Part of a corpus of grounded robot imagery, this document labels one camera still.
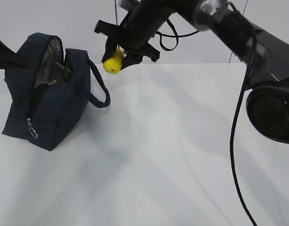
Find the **yellow object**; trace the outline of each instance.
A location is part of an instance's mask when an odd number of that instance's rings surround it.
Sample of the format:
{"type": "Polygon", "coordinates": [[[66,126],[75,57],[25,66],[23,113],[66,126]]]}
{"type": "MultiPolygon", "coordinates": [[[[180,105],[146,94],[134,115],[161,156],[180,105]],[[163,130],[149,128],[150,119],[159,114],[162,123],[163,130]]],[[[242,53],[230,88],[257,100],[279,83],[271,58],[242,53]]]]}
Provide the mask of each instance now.
{"type": "Polygon", "coordinates": [[[105,70],[111,74],[117,74],[121,71],[124,60],[124,52],[121,49],[116,49],[116,52],[103,63],[105,70]]]}

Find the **metal zipper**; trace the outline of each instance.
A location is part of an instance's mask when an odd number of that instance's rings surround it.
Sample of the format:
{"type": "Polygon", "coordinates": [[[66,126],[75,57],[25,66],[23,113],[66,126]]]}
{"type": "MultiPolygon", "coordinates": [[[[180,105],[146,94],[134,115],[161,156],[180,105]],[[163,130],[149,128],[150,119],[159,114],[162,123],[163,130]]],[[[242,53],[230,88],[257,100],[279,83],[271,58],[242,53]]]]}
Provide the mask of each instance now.
{"type": "Polygon", "coordinates": [[[33,128],[33,125],[31,124],[31,119],[28,118],[27,119],[27,124],[28,124],[28,127],[29,127],[29,132],[31,133],[31,135],[37,139],[39,137],[39,135],[37,134],[36,130],[33,128]]]}

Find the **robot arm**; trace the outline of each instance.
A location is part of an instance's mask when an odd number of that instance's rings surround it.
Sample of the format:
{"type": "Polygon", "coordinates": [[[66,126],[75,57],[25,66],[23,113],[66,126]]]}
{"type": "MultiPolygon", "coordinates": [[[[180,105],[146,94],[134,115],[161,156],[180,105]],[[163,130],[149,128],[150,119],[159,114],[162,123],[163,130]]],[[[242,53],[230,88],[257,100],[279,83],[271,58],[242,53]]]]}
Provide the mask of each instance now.
{"type": "Polygon", "coordinates": [[[95,32],[108,36],[102,62],[121,46],[126,53],[121,69],[140,64],[144,56],[153,62],[160,53],[148,41],[172,13],[178,13],[198,31],[211,30],[249,64],[252,30],[256,35],[256,56],[246,83],[252,89],[247,112],[254,127],[264,136],[289,144],[289,44],[248,21],[227,0],[121,0],[128,11],[119,26],[99,21],[95,32]]]}

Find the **white wall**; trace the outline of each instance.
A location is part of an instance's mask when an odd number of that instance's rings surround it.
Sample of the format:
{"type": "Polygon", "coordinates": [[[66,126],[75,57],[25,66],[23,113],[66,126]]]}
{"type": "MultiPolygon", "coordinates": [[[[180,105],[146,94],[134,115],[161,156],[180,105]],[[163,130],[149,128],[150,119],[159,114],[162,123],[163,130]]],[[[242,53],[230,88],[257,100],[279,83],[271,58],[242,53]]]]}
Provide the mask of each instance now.
{"type": "MultiPolygon", "coordinates": [[[[235,0],[241,11],[245,2],[235,0]]],[[[118,10],[121,21],[126,11],[118,10]]],[[[106,37],[93,32],[99,19],[115,22],[114,0],[0,0],[0,39],[18,50],[34,32],[54,34],[62,39],[65,48],[86,49],[94,62],[100,62],[106,37]]],[[[179,34],[194,31],[179,15],[171,19],[179,34]]],[[[162,31],[172,32],[166,25],[162,31]]],[[[174,39],[164,40],[166,45],[174,45],[174,39]]],[[[229,50],[211,32],[181,39],[178,48],[169,53],[160,48],[158,37],[151,44],[161,50],[159,63],[226,63],[230,56],[229,50]]]]}

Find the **black wire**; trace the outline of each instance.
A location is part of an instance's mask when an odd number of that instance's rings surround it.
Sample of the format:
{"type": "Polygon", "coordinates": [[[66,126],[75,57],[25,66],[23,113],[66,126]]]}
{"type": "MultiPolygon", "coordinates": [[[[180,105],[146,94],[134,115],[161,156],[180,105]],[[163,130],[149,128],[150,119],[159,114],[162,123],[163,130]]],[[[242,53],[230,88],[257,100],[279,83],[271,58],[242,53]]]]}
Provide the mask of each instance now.
{"type": "Polygon", "coordinates": [[[233,11],[238,11],[235,5],[231,1],[228,2],[228,5],[232,7],[233,11]]]}
{"type": "Polygon", "coordinates": [[[115,0],[115,18],[116,18],[116,25],[118,26],[118,10],[117,10],[117,0],[115,0]]]}
{"type": "Polygon", "coordinates": [[[175,48],[177,48],[177,46],[179,45],[179,38],[185,38],[185,37],[189,37],[192,36],[194,34],[199,33],[199,31],[195,31],[193,33],[190,34],[185,34],[185,35],[178,35],[176,28],[174,27],[173,23],[170,21],[170,19],[167,19],[167,24],[170,26],[170,28],[172,29],[174,35],[169,35],[169,34],[163,34],[161,32],[156,32],[156,34],[160,35],[160,46],[163,50],[165,51],[173,51],[175,48]],[[162,42],[162,38],[163,37],[168,37],[168,38],[176,38],[176,45],[174,48],[167,48],[164,46],[163,42],[162,42]]]}
{"type": "MultiPolygon", "coordinates": [[[[195,32],[193,32],[193,33],[189,33],[189,34],[185,34],[185,35],[178,35],[177,37],[178,37],[178,38],[185,38],[185,37],[189,37],[189,36],[192,36],[192,35],[194,35],[194,34],[197,34],[197,33],[199,33],[199,32],[200,32],[200,31],[195,31],[195,32]]],[[[162,36],[168,37],[168,38],[176,38],[176,36],[174,36],[174,35],[163,34],[163,33],[161,33],[161,32],[156,32],[156,34],[162,35],[162,36]]]]}
{"type": "Polygon", "coordinates": [[[234,118],[233,118],[233,123],[232,123],[232,128],[231,128],[231,137],[230,137],[230,159],[231,159],[231,169],[232,169],[234,184],[235,184],[235,187],[237,189],[239,200],[240,200],[245,212],[247,213],[248,217],[250,218],[250,220],[254,226],[257,226],[257,224],[256,224],[255,220],[253,219],[250,211],[248,210],[248,208],[244,202],[240,188],[239,188],[239,182],[238,182],[238,178],[237,178],[237,174],[236,174],[236,170],[235,170],[235,161],[234,161],[234,136],[235,136],[235,130],[236,130],[237,122],[238,122],[240,108],[241,108],[244,94],[246,91],[246,85],[247,85],[248,78],[249,78],[249,75],[250,75],[252,67],[253,67],[254,58],[256,56],[256,48],[257,48],[256,33],[254,31],[254,28],[252,28],[252,50],[251,50],[251,54],[250,54],[249,63],[247,65],[246,74],[244,77],[242,88],[241,88],[241,91],[239,94],[239,100],[238,100],[238,104],[237,104],[234,118]]]}

